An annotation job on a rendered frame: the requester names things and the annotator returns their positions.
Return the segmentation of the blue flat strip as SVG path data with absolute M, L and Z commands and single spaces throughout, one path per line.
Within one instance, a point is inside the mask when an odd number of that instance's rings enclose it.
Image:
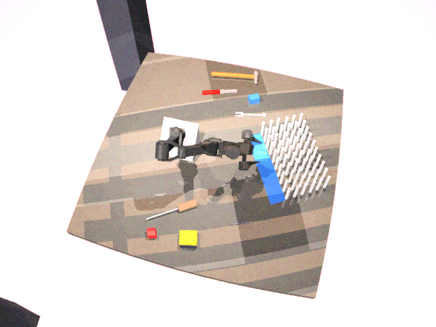
M 255 146 L 253 150 L 253 156 L 255 161 L 260 161 L 260 163 L 257 163 L 258 171 L 268 194 L 270 205 L 284 201 L 285 197 L 283 195 L 283 190 L 279 184 L 273 163 L 270 159 L 261 134 L 253 134 L 253 137 L 262 142 L 257 143 L 252 141 L 252 144 Z

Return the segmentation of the yellow-handled hammer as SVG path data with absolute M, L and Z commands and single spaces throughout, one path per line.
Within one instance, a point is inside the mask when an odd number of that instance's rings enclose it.
M 254 74 L 233 74 L 233 73 L 211 72 L 211 76 L 230 77 L 230 78 L 250 78 L 250 79 L 255 79 L 255 84 L 258 83 L 258 72 L 254 72 Z

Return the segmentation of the small red block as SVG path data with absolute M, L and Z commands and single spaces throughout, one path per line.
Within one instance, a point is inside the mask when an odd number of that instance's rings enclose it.
M 157 238 L 157 230 L 155 228 L 147 228 L 148 238 Z

